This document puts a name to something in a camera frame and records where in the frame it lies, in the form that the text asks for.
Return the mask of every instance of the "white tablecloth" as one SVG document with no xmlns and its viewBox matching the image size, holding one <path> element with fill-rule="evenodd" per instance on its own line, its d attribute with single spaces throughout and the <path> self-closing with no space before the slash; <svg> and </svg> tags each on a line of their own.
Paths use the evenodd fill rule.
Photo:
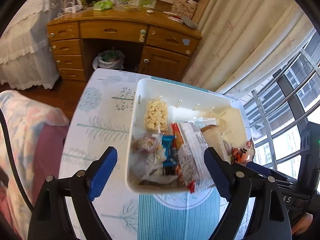
<svg viewBox="0 0 320 240">
<path fill-rule="evenodd" d="M 93 205 L 113 239 L 207 240 L 217 226 L 226 202 L 215 188 L 199 193 L 144 195 L 125 185 L 126 153 L 136 86 L 151 76 L 117 70 L 96 70 L 78 103 L 66 138 L 60 178 L 87 169 L 108 146 L 118 161 L 101 196 Z M 67 198 L 76 235 L 85 239 L 71 198 Z M 238 239 L 251 212 L 244 216 Z"/>
</svg>

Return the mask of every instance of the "beige curtain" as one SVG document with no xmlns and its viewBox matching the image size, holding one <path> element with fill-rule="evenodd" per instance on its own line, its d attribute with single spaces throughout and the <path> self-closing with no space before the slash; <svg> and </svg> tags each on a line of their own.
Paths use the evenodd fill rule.
<svg viewBox="0 0 320 240">
<path fill-rule="evenodd" d="M 315 33 L 294 0 L 210 0 L 182 82 L 234 98 L 263 83 Z"/>
</svg>

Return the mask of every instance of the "desk drawer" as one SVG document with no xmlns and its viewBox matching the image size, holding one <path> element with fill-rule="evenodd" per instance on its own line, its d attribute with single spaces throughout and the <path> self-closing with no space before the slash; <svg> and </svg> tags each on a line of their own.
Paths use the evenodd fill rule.
<svg viewBox="0 0 320 240">
<path fill-rule="evenodd" d="M 147 45 L 175 51 L 187 56 L 192 55 L 198 41 L 198 39 L 189 35 L 156 26 L 150 26 L 147 37 Z"/>
<path fill-rule="evenodd" d="M 52 41 L 54 55 L 81 55 L 80 40 Z"/>
<path fill-rule="evenodd" d="M 84 69 L 81 55 L 54 56 L 58 68 Z"/>
<path fill-rule="evenodd" d="M 92 20 L 80 22 L 81 38 L 139 42 L 140 31 L 148 25 L 124 21 Z"/>
<path fill-rule="evenodd" d="M 78 39 L 79 38 L 79 23 L 69 22 L 52 25 L 47 27 L 50 41 Z"/>
<path fill-rule="evenodd" d="M 60 75 L 63 79 L 72 79 L 86 81 L 84 69 L 59 68 Z"/>
</svg>

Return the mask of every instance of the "window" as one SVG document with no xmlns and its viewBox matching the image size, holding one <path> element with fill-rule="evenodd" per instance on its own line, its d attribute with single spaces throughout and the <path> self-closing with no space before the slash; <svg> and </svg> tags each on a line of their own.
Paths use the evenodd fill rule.
<svg viewBox="0 0 320 240">
<path fill-rule="evenodd" d="M 259 86 L 244 105 L 256 147 L 253 161 L 296 179 L 301 162 L 300 133 L 307 122 L 320 124 L 320 77 L 307 59 L 309 55 L 319 67 L 319 34 L 315 33 L 303 49 L 263 88 Z"/>
</svg>

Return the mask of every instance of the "plastic trash bag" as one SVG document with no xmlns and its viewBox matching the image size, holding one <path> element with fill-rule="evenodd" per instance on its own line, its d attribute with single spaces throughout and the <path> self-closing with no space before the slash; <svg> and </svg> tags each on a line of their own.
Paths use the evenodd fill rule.
<svg viewBox="0 0 320 240">
<path fill-rule="evenodd" d="M 94 70 L 97 68 L 106 69 L 124 69 L 125 55 L 120 50 L 106 50 L 101 52 L 94 58 L 92 67 Z"/>
</svg>

